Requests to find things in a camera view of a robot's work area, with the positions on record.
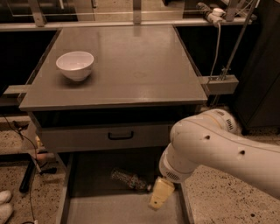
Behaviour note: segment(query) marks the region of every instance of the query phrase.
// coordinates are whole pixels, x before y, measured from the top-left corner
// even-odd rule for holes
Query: white shoe
[[[4,224],[10,218],[13,210],[10,203],[0,205],[0,224]]]
[[[0,205],[4,203],[8,203],[11,200],[11,192],[10,191],[2,191],[0,192]]]

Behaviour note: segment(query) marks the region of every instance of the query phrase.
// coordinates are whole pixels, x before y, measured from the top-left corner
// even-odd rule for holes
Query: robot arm
[[[212,109],[177,122],[159,169],[181,183],[198,165],[227,172],[280,200],[280,147],[237,136],[234,118]]]

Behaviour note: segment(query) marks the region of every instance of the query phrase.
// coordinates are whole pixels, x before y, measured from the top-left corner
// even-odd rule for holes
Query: black drawer handle
[[[113,136],[111,132],[108,133],[108,139],[110,140],[128,140],[134,136],[134,132],[131,131],[129,136]]]

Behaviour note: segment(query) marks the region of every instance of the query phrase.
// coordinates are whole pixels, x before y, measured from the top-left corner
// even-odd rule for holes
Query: speckled floor
[[[8,119],[12,121],[15,117],[8,117]],[[28,122],[28,117],[23,117],[22,120]],[[246,137],[280,145],[280,136],[276,129],[253,131]],[[10,131],[4,119],[0,117],[0,156],[25,153],[21,146],[22,139],[15,132]],[[36,173],[31,188],[30,203],[30,194],[22,194],[18,190],[27,165],[26,161],[0,164],[0,191],[9,189],[13,193],[10,203],[15,211],[8,223],[32,221],[31,203],[34,217],[40,224],[55,223],[65,173],[58,163],[49,163],[46,167],[57,167],[56,174]],[[185,181],[185,189],[195,223],[274,224],[280,222],[279,200],[224,172],[201,165]]]

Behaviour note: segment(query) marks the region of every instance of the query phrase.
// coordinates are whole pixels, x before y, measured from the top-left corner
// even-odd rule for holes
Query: white bowl
[[[91,74],[94,60],[89,52],[68,52],[56,60],[56,66],[67,78],[83,81]]]

